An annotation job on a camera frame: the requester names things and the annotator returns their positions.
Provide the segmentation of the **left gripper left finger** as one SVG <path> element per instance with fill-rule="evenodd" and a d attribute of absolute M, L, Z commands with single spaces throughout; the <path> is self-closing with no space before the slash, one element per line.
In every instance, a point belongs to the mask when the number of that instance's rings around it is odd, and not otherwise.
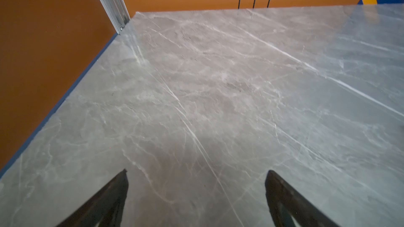
<path fill-rule="evenodd" d="M 119 227 L 128 186 L 127 170 L 123 169 L 58 226 Z"/>

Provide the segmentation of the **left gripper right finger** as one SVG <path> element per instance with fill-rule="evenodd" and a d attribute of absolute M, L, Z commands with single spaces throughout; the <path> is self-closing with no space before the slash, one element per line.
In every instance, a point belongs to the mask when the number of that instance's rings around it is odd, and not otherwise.
<path fill-rule="evenodd" d="M 302 196 L 277 172 L 269 170 L 265 180 L 266 200 L 276 227 L 338 227 Z"/>

